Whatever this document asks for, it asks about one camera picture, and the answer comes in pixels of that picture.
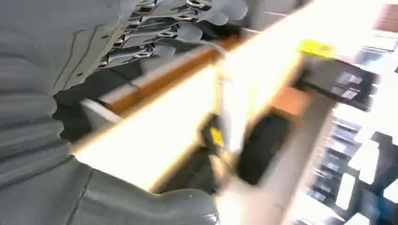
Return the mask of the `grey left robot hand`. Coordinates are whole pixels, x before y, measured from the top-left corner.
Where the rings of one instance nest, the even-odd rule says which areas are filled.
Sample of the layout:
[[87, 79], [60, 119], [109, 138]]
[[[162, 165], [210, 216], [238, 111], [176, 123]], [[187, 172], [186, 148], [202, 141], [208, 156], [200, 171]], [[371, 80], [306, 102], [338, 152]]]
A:
[[54, 95], [97, 67], [137, 0], [0, 3], [0, 222], [3, 225], [217, 225], [197, 189], [151, 194], [79, 162]]

